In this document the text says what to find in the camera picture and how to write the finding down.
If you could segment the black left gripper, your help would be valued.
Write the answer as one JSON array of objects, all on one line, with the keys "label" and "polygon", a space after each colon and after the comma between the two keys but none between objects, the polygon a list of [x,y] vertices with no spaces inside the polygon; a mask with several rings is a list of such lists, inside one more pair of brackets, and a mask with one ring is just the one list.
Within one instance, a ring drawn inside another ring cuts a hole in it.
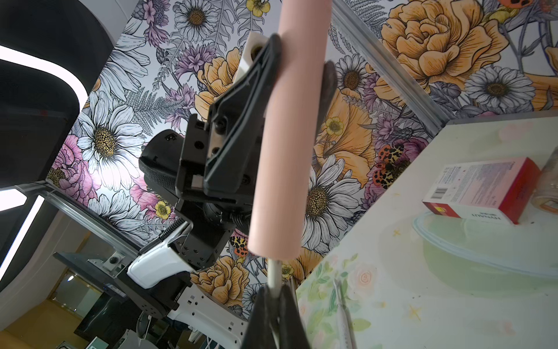
[{"label": "black left gripper", "polygon": [[264,113],[282,56],[273,34],[248,69],[186,135],[166,129],[143,148],[145,182],[173,205],[187,231],[170,247],[192,268],[214,264],[232,232],[249,229]]}]

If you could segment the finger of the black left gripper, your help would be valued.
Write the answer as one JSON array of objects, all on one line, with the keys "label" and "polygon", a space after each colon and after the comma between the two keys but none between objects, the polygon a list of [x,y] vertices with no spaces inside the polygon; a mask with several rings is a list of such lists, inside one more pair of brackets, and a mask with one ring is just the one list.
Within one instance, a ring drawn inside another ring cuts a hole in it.
[{"label": "finger of the black left gripper", "polygon": [[324,123],[325,117],[331,106],[337,89],[337,71],[333,61],[325,62],[323,67],[323,80],[321,85],[321,95],[319,100],[318,118],[316,124],[316,135],[321,132],[321,125]]}]

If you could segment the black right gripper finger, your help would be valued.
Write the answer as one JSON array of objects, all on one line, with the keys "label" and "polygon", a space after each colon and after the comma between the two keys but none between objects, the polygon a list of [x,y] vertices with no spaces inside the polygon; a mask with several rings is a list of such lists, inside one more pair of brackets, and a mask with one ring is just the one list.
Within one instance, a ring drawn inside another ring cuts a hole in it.
[{"label": "black right gripper finger", "polygon": [[277,298],[265,286],[257,292],[241,348],[310,348],[289,286],[282,286]]}]

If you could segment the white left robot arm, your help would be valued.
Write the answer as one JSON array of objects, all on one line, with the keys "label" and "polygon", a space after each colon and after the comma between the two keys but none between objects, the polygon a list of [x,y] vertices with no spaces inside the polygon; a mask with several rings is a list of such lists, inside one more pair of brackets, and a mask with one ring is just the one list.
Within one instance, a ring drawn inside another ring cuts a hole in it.
[{"label": "white left robot arm", "polygon": [[190,327],[222,348],[309,347],[293,287],[279,280],[277,263],[269,265],[270,280],[256,292],[247,320],[219,302],[215,291],[204,290],[201,281],[214,270],[225,290],[233,287],[233,268],[217,259],[235,230],[249,230],[264,116],[285,47],[277,34],[251,35],[232,87],[210,106],[208,119],[192,117],[184,135],[166,129],[143,148],[139,166],[147,186],[174,207],[177,219],[134,260],[55,254],[132,306],[137,328],[122,337],[119,348],[145,348],[151,318]]}]

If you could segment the pink electric toothbrush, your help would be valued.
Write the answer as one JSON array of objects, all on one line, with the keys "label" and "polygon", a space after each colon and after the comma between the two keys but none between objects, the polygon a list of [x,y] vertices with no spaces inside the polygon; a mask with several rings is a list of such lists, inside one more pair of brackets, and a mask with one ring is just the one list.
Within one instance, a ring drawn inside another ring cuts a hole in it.
[{"label": "pink electric toothbrush", "polygon": [[326,57],[331,1],[284,1],[278,78],[267,105],[248,248],[268,260],[299,255]]}]

